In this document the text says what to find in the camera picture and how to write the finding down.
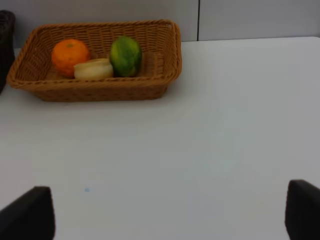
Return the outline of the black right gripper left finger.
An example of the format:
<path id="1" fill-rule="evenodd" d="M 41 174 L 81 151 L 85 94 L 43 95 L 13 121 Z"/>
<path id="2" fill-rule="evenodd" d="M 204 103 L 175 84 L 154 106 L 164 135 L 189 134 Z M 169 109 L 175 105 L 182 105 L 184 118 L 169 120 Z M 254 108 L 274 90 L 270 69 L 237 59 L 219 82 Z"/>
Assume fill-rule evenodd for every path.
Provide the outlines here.
<path id="1" fill-rule="evenodd" d="M 55 211 L 48 186 L 35 186 L 0 211 L 2 240 L 52 240 Z"/>

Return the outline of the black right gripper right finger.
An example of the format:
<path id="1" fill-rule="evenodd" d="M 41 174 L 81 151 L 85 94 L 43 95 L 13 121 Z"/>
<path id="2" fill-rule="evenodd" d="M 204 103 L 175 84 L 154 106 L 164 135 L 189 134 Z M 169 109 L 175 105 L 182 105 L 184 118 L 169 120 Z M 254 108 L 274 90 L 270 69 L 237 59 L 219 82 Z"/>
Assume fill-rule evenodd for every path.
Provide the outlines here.
<path id="1" fill-rule="evenodd" d="M 320 189 L 302 179 L 291 180 L 284 223 L 290 240 L 319 240 Z"/>

